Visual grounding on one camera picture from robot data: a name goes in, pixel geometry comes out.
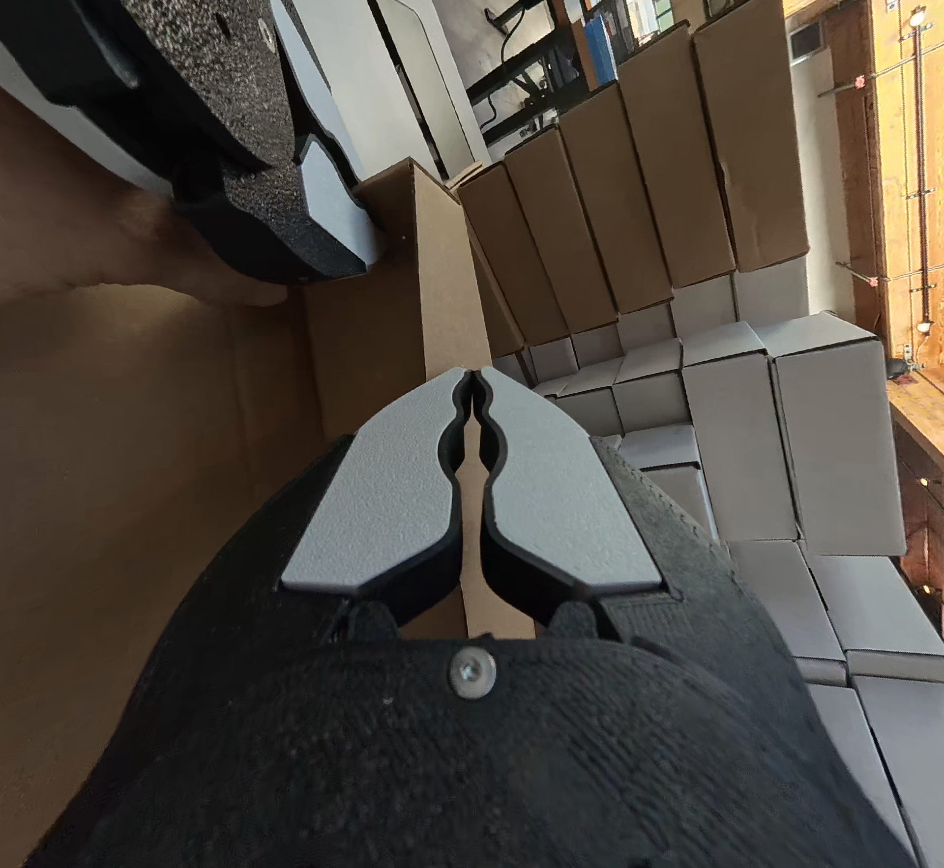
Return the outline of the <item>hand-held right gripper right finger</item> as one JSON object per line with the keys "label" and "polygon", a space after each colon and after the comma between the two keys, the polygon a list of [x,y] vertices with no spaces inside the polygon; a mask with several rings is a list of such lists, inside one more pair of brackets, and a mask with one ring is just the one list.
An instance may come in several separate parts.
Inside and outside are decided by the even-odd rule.
{"label": "hand-held right gripper right finger", "polygon": [[476,372],[489,588],[538,626],[567,602],[653,593],[663,576],[597,443],[553,402],[491,367]]}

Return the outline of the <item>long wood-edged grey desk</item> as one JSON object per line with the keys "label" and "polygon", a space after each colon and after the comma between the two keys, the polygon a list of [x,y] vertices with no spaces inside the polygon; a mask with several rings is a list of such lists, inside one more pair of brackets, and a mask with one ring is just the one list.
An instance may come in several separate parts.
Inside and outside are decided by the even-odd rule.
{"label": "long wood-edged grey desk", "polygon": [[[525,13],[541,3],[549,8],[549,31],[509,54],[509,41]],[[522,88],[526,96],[523,107],[513,114],[504,119],[494,115],[485,123],[482,135],[486,146],[524,130],[549,111],[561,116],[598,86],[584,27],[583,0],[515,0],[502,13],[485,11],[484,16],[502,34],[499,63],[466,90],[470,104],[490,104],[494,94],[508,85]]]}

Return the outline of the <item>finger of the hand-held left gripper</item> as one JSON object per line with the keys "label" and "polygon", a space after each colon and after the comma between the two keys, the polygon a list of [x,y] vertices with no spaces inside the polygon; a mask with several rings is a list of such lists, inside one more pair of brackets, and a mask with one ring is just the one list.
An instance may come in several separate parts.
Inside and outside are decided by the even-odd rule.
{"label": "finger of the hand-held left gripper", "polygon": [[269,6],[287,93],[295,104],[293,111],[304,121],[304,127],[311,123],[345,181],[358,185],[363,174],[360,154],[308,37],[298,28],[284,1],[269,0]]}
{"label": "finger of the hand-held left gripper", "polygon": [[356,200],[326,147],[313,134],[297,143],[305,201],[314,223],[367,268],[384,256],[385,235]]}

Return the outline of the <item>brown cardboard mailer box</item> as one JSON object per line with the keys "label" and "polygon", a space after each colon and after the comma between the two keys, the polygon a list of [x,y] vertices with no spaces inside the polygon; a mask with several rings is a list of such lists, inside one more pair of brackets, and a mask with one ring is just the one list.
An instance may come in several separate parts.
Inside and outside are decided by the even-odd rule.
{"label": "brown cardboard mailer box", "polygon": [[218,308],[168,273],[2,296],[2,866],[101,755],[210,556],[333,437],[488,359],[459,201],[405,160],[361,199],[379,272]]}

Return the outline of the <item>stack of white cardboard boxes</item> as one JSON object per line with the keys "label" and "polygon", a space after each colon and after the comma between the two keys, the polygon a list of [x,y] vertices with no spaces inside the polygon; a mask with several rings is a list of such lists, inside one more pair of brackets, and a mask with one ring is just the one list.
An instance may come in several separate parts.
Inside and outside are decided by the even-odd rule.
{"label": "stack of white cardboard boxes", "polygon": [[942,658],[883,585],[905,551],[877,339],[828,312],[761,327],[801,532],[796,558],[849,686],[803,678],[753,579],[771,541],[734,559],[644,473],[597,452],[663,576],[595,614],[616,638],[574,646],[580,679],[553,709],[580,770],[560,800],[578,866],[942,866]]}

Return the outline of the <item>flat blue box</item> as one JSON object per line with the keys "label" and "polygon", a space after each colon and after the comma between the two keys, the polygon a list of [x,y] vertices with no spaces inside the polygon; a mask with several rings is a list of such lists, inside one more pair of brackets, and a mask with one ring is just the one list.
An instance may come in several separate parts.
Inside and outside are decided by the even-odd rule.
{"label": "flat blue box", "polygon": [[618,77],[618,66],[610,33],[602,15],[597,14],[584,24],[584,36],[593,64],[596,87],[613,83]]}

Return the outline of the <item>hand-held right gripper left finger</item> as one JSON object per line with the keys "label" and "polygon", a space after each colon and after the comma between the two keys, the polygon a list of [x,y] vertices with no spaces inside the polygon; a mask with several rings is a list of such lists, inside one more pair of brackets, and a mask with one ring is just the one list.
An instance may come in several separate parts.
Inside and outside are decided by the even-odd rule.
{"label": "hand-held right gripper left finger", "polygon": [[290,591],[384,604],[405,625],[459,585],[472,374],[452,368],[360,426],[284,568]]}

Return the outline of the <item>person's left hand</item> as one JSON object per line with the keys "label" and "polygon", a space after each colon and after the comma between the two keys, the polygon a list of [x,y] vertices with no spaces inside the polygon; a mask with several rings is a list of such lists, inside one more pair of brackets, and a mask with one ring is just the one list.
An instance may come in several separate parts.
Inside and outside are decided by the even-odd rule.
{"label": "person's left hand", "polygon": [[268,308],[288,299],[284,286],[237,272],[213,251],[171,200],[130,188],[93,203],[75,224],[76,287],[154,286],[206,304]]}

